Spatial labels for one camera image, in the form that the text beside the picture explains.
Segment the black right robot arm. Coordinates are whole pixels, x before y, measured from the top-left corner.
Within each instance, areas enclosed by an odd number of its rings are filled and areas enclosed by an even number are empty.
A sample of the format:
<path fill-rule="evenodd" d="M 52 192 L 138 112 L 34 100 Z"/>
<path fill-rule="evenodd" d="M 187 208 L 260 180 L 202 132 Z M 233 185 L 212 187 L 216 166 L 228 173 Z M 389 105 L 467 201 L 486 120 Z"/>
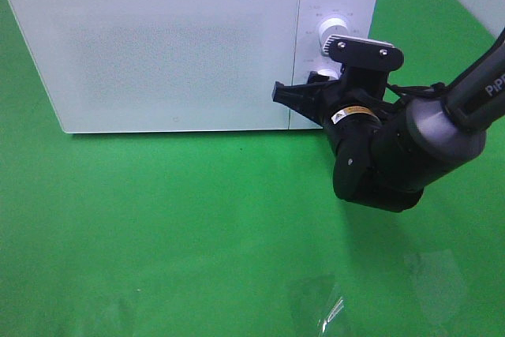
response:
<path fill-rule="evenodd" d="M 478 157 L 504 114 L 504 38 L 450 84 L 390 84 L 403 53 L 390 43 L 333 35 L 324 53 L 337 79 L 310 73 L 276 83 L 272 99 L 319 125 L 335 155 L 337 198 L 389 212 L 412 208 L 427 185 Z"/>

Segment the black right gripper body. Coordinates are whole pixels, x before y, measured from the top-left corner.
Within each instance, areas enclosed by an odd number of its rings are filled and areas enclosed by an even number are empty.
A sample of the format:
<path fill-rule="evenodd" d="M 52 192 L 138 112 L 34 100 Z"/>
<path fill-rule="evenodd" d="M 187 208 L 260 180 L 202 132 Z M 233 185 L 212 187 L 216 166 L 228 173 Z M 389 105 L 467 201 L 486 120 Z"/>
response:
<path fill-rule="evenodd" d="M 368 140 L 393 115 L 393 104 L 383 100 L 390 72 L 344 65 L 338 80 L 321 83 L 316 116 L 333 148 Z"/>

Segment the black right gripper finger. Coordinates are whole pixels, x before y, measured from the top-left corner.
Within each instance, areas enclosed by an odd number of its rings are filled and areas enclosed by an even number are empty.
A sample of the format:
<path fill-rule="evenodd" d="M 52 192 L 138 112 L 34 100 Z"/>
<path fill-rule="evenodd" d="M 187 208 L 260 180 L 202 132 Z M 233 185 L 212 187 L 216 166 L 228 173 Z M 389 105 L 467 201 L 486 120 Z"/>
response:
<path fill-rule="evenodd" d="M 335 77 L 323 75 L 317 71 L 311 71 L 307 80 L 308 84 L 323 83 L 328 81 L 334 81 Z"/>
<path fill-rule="evenodd" d="M 322 91 L 327 82 L 314 82 L 286 86 L 276 81 L 272 91 L 272 100 L 280 103 L 311 122 L 322 124 Z"/>

